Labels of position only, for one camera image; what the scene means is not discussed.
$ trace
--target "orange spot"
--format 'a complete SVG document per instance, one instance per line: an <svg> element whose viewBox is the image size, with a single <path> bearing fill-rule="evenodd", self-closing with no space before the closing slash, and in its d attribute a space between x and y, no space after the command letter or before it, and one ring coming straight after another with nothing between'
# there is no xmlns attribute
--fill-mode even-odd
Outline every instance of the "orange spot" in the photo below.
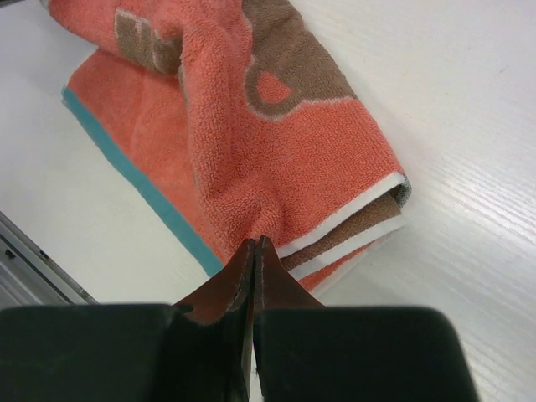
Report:
<svg viewBox="0 0 536 402"><path fill-rule="evenodd" d="M279 81L275 75L266 71L260 73L257 91L259 91L260 98L271 105L283 101L292 93L291 88Z"/></svg>

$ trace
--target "orange and brown towel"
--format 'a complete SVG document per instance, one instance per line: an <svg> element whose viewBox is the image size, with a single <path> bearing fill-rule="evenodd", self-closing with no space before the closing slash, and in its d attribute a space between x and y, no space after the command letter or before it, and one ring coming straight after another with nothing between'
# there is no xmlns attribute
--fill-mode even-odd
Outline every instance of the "orange and brown towel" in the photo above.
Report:
<svg viewBox="0 0 536 402"><path fill-rule="evenodd" d="M389 144L287 0L43 0L99 45L64 102L212 275L268 235L308 289L403 224Z"/></svg>

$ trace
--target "towel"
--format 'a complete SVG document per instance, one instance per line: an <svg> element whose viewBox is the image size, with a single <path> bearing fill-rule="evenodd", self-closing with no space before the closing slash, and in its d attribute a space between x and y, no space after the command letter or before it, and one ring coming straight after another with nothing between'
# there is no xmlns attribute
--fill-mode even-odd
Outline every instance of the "towel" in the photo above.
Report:
<svg viewBox="0 0 536 402"><path fill-rule="evenodd" d="M267 235L308 290L400 228L410 184L287 0L46 0L99 46L64 103L213 275Z"/></svg>

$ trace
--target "orange towel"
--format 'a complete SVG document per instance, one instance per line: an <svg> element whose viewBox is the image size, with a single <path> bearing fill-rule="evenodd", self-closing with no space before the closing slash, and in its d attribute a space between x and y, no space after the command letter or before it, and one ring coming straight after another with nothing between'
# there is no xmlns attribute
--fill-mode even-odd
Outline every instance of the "orange towel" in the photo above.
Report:
<svg viewBox="0 0 536 402"><path fill-rule="evenodd" d="M66 105L209 274L263 234L312 289L403 224L399 162L287 0L45 3L100 46Z"/></svg>

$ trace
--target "table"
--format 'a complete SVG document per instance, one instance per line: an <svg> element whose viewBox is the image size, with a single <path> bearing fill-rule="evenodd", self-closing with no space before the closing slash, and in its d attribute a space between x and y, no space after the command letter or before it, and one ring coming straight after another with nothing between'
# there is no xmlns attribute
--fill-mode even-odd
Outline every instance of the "table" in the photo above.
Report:
<svg viewBox="0 0 536 402"><path fill-rule="evenodd" d="M292 2L414 187L409 225L321 300L436 307L482 400L533 400L536 3ZM186 296L203 270L61 105L95 47L37 1L0 26L0 210L99 302Z"/></svg>

